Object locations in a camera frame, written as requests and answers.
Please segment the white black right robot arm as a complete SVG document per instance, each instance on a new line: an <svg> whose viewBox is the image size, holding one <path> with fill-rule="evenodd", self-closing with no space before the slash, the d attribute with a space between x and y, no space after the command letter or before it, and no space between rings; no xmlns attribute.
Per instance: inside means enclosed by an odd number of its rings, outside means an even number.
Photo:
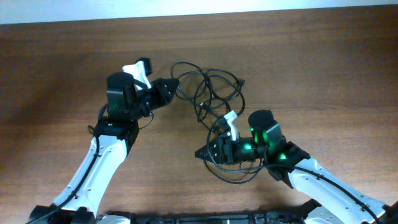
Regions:
<svg viewBox="0 0 398 224"><path fill-rule="evenodd" d="M328 172L309 153L287 141L270 110L253 112L248 123L252 136L242 138L234 125L234 111L217 119L223 133L195 152L205 164L213 163L232 173L231 165L259 160L257 167L238 168L237 173L258 174L267 169L311 199L292 214L288 223L397 223L397 205L368 197Z"/></svg>

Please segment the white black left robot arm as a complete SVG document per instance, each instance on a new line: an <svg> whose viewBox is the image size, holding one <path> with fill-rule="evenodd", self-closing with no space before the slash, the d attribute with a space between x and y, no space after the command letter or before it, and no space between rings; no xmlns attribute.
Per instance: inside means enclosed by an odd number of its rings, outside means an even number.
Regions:
<svg viewBox="0 0 398 224"><path fill-rule="evenodd" d="M29 223L95 223L103 195L139 134L138 120L172 101L179 80L158 78L145 84L130 73L107 80L108 102L100 109L91 145L70 183L49 206L36 206Z"/></svg>

